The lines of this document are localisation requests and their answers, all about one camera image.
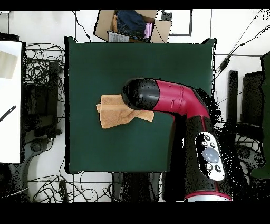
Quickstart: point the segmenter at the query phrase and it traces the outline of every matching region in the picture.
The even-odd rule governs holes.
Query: orange towel
[[[100,123],[103,128],[126,124],[138,117],[149,122],[153,121],[154,112],[148,110],[133,110],[124,104],[121,94],[102,95],[101,103],[97,104]]]

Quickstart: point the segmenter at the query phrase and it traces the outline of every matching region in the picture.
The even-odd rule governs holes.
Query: cardboard box
[[[117,10],[100,10],[95,24],[94,35],[109,41],[109,34],[117,33],[113,31],[113,17]],[[143,16],[143,19],[147,23],[153,23],[152,35],[149,40],[151,43],[167,43],[171,29],[171,21],[155,20],[158,10],[136,10]],[[145,42],[139,38],[129,36],[129,42]]]

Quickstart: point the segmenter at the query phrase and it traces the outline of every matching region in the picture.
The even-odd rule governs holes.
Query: dark green tablecloth
[[[169,115],[155,113],[151,123],[135,118],[103,129],[95,105],[101,95],[120,94],[128,79],[138,77],[201,87],[210,95],[215,43],[75,43],[65,38],[70,105],[66,170],[166,171]]]
[[[252,170],[251,176],[255,178],[270,178],[270,52],[261,57],[264,82],[262,90],[264,94],[263,110],[263,154],[266,160],[265,166]]]

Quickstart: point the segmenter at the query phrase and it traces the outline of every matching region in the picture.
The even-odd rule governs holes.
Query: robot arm
[[[186,116],[184,200],[232,200],[208,109],[195,90],[157,79],[132,79],[124,85],[122,98],[135,110]]]

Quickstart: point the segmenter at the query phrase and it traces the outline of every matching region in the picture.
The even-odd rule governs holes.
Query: control buttons
[[[216,147],[215,144],[214,144],[213,142],[210,143],[210,146],[211,146],[212,148],[215,148],[215,147]]]
[[[205,164],[205,168],[206,168],[207,170],[209,170],[209,171],[211,171],[211,170],[213,169],[212,165],[209,164],[209,163]]]
[[[206,141],[203,141],[201,144],[202,144],[204,147],[207,146],[207,142],[206,142]]]
[[[217,171],[217,172],[221,172],[221,169],[220,169],[220,167],[218,166],[218,165],[215,165],[215,170]]]
[[[209,141],[210,140],[210,137],[208,135],[205,135],[204,139],[207,140],[207,141]]]
[[[218,163],[219,161],[219,154],[213,148],[206,148],[202,152],[202,156],[207,162],[210,162],[210,163]]]

